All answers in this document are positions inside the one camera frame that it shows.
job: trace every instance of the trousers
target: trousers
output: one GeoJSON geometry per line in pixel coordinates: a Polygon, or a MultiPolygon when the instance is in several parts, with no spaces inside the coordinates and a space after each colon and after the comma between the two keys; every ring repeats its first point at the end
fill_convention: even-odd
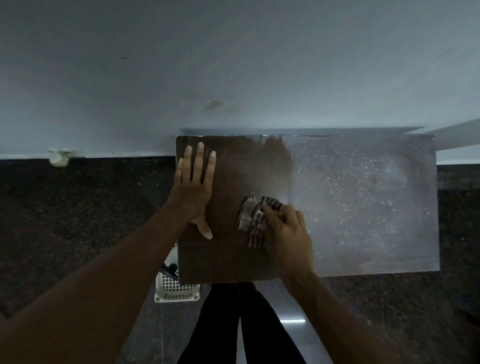
{"type": "Polygon", "coordinates": [[[239,319],[248,364],[305,363],[268,301],[251,282],[212,284],[178,363],[234,364],[239,319]]]}

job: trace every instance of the forearm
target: forearm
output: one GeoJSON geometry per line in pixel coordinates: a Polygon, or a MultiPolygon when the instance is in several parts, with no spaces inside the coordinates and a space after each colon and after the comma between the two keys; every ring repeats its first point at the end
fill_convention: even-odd
{"type": "Polygon", "coordinates": [[[164,207],[0,327],[11,363],[112,363],[163,261],[192,216],[164,207]]]}
{"type": "Polygon", "coordinates": [[[398,363],[396,353],[357,320],[314,273],[296,277],[287,286],[334,363],[398,363]]]}

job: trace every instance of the person's left hand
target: person's left hand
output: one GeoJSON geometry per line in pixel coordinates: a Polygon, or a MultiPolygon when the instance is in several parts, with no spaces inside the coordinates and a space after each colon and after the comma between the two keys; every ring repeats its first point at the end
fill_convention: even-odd
{"type": "Polygon", "coordinates": [[[207,239],[213,238],[212,230],[205,220],[205,207],[212,195],[212,181],[215,172],[216,154],[211,152],[205,171],[204,182],[201,183],[202,168],[204,164],[204,144],[197,145],[197,154],[192,170],[192,147],[185,148],[183,158],[180,158],[175,170],[173,188],[168,197],[167,204],[186,208],[193,219],[192,224],[198,226],[200,233],[207,239]]]}

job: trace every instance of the person's right arm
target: person's right arm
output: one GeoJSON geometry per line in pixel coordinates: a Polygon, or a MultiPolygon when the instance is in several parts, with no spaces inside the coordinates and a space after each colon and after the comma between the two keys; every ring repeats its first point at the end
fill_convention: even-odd
{"type": "Polygon", "coordinates": [[[312,240],[300,211],[281,213],[263,205],[271,225],[261,227],[266,247],[288,292],[300,304],[330,358],[338,363],[398,363],[395,352],[379,341],[321,283],[313,269],[312,240]]]}

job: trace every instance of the person's left arm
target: person's left arm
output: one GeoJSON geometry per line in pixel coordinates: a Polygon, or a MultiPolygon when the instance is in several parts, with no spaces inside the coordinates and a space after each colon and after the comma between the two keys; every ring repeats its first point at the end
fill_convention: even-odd
{"type": "Polygon", "coordinates": [[[0,327],[3,363],[113,363],[165,258],[187,225],[205,221],[216,156],[201,181],[199,143],[191,176],[192,147],[177,163],[167,203],[142,227],[69,274],[0,327]]]}

